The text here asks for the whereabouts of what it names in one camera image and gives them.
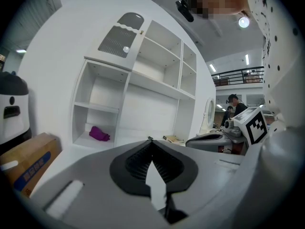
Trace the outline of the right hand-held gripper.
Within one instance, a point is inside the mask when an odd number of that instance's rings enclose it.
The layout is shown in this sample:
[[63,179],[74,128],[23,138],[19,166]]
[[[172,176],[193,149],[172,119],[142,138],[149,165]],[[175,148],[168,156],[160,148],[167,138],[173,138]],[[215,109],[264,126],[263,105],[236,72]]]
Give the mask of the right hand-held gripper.
[[[261,142],[268,134],[267,123],[261,107],[250,107],[228,119],[224,132],[233,137],[244,137],[248,145]],[[232,150],[232,141],[225,134],[204,134],[185,142],[185,146],[209,152]]]

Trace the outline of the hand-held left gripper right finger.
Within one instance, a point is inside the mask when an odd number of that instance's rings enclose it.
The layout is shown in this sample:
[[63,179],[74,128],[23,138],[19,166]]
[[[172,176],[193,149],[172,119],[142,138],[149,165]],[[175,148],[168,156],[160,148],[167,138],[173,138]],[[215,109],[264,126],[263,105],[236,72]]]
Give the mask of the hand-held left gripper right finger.
[[211,229],[212,216],[204,212],[235,175],[243,156],[220,154],[153,142],[153,163],[165,182],[164,217],[152,229]]

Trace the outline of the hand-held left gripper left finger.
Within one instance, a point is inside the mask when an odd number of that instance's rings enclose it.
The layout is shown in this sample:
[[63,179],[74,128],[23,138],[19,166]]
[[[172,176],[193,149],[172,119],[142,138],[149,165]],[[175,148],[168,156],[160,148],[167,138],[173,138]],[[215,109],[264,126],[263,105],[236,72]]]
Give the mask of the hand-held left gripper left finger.
[[72,147],[63,150],[39,180],[32,201],[74,229],[163,229],[165,184],[149,162],[144,184],[151,197],[122,191],[110,176],[110,164],[128,144],[106,151]]

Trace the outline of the white desk with shelf hutch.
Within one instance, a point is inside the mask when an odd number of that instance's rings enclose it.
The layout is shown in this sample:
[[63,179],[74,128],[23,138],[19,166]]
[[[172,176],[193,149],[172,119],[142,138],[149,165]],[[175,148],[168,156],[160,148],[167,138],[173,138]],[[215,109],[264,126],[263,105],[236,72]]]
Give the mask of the white desk with shelf hutch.
[[[160,54],[151,50],[145,59],[141,49],[148,42],[161,48],[167,33],[154,29],[152,36],[137,35],[121,66],[117,57],[89,54],[124,13],[61,8],[29,45],[22,65],[28,67],[30,122],[37,133],[58,137],[63,150],[106,150],[149,135],[161,138],[177,127],[180,100],[147,88],[152,81],[169,86]],[[89,136],[93,126],[109,134],[110,140]]]

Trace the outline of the beige flat box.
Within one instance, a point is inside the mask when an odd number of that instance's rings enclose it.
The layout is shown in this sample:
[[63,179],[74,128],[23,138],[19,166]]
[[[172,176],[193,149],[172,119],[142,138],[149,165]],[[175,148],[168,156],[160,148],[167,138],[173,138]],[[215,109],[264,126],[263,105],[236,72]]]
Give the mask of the beige flat box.
[[184,145],[185,141],[178,138],[175,135],[164,135],[163,139],[169,143],[177,144],[177,145]]

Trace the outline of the purple cloth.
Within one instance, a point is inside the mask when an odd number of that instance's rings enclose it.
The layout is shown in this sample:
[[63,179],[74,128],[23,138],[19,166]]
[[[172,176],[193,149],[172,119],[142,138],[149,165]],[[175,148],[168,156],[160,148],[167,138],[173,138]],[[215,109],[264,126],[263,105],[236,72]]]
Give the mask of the purple cloth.
[[93,126],[89,132],[89,136],[92,138],[98,140],[98,141],[104,141],[107,142],[110,140],[110,135],[107,133],[104,133],[100,128],[97,126]]

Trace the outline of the brown cardboard box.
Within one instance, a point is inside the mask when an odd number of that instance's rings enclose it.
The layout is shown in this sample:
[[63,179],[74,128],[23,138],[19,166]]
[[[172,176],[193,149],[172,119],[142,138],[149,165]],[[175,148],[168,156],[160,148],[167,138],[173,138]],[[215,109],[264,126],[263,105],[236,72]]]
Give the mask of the brown cardboard box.
[[61,153],[59,141],[41,133],[0,156],[0,170],[11,187],[30,197],[38,181]]

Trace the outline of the black balcony railing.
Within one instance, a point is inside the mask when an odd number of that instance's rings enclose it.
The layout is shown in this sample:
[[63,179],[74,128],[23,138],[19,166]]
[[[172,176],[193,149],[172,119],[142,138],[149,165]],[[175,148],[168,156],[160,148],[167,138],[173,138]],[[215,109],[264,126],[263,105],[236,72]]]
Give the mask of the black balcony railing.
[[212,80],[216,87],[264,82],[264,67],[250,67],[213,74]]

